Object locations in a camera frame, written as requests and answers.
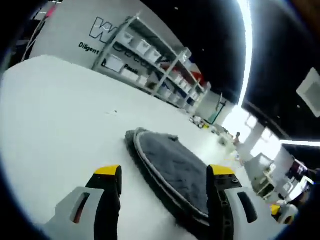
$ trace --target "bright light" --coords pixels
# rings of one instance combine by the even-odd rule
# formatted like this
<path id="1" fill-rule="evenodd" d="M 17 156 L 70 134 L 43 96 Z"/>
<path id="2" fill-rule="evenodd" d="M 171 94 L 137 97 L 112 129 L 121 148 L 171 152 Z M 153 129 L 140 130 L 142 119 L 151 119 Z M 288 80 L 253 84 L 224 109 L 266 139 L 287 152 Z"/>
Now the bright light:
<path id="1" fill-rule="evenodd" d="M 222 124 L 233 136 L 236 136 L 237 132 L 240 132 L 239 141 L 242 144 L 247 140 L 252 131 L 246 125 L 249 116 L 250 114 L 247 111 L 236 105 Z"/>
<path id="2" fill-rule="evenodd" d="M 252 36 L 252 20 L 251 20 L 249 1 L 237 0 L 237 2 L 242 12 L 242 18 L 244 21 L 244 30 L 245 30 L 245 66 L 244 66 L 242 89 L 241 89 L 240 98 L 238 102 L 238 105 L 241 107 L 244 102 L 248 83 L 249 83 L 252 54 L 253 54 L 253 36 Z"/>
<path id="3" fill-rule="evenodd" d="M 288 144 L 288 145 L 320 147 L 320 141 L 291 141 L 291 140 L 280 140 L 280 143 L 281 143 L 281 144 Z"/>

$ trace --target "white table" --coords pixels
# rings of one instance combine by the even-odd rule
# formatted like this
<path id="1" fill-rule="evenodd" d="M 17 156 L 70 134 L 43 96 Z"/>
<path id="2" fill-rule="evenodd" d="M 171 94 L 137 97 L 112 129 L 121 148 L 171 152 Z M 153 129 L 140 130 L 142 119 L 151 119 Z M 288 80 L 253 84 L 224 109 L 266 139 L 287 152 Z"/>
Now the white table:
<path id="1" fill-rule="evenodd" d="M 223 165 L 226 151 L 216 135 L 112 78 L 49 56 L 27 60 L 4 75 L 2 165 L 18 204 L 35 224 L 51 219 L 56 204 L 85 186 L 97 168 L 120 164 L 119 240 L 195 239 L 176 225 L 127 152 L 125 133 L 137 127 L 178 135 L 206 164 Z"/>

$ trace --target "yellow object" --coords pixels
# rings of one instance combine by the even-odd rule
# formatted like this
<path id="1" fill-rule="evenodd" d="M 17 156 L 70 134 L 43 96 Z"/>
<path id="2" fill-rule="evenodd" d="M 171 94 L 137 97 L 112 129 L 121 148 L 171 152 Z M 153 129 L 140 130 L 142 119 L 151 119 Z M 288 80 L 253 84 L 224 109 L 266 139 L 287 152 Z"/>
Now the yellow object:
<path id="1" fill-rule="evenodd" d="M 271 214 L 276 215 L 279 212 L 280 206 L 272 204 L 270 205 L 270 209 L 271 209 Z"/>
<path id="2" fill-rule="evenodd" d="M 226 167 L 226 166 L 219 166 L 219 165 L 210 164 L 210 167 L 212 167 L 214 175 L 235 174 L 235 172 L 232 171 L 231 168 Z"/>
<path id="3" fill-rule="evenodd" d="M 94 172 L 94 174 L 100 174 L 100 175 L 116 175 L 117 168 L 120 165 L 112 165 L 112 166 L 105 166 L 101 167 L 98 170 Z"/>

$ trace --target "window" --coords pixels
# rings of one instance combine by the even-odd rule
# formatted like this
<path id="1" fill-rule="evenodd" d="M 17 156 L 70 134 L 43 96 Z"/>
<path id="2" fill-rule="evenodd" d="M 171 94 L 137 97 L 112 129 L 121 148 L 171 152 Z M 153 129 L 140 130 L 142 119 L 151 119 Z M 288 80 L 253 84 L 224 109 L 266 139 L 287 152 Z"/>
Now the window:
<path id="1" fill-rule="evenodd" d="M 232 112 L 226 117 L 222 126 L 233 136 L 236 136 L 237 132 L 240 132 L 239 141 L 240 143 L 244 143 L 256 124 L 257 119 L 254 116 L 251 116 L 244 109 L 235 106 Z"/>
<path id="2" fill-rule="evenodd" d="M 268 128 L 266 128 L 259 141 L 251 150 L 251 155 L 256 157 L 258 154 L 263 153 L 271 160 L 275 160 L 281 149 L 279 138 L 274 135 Z"/>

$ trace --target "green object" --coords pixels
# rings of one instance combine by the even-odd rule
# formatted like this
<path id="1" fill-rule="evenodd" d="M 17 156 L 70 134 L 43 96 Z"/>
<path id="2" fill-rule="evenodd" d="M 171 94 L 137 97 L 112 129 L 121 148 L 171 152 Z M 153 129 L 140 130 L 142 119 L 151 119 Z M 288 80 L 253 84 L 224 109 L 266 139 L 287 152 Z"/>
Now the green object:
<path id="1" fill-rule="evenodd" d="M 224 109 L 224 107 L 227 105 L 227 101 L 225 102 L 220 102 L 220 105 L 218 107 L 218 109 L 211 115 L 211 117 L 209 117 L 208 122 L 210 124 L 214 124 L 215 121 L 217 120 L 218 116 L 220 115 L 220 113 L 222 112 L 222 110 Z"/>

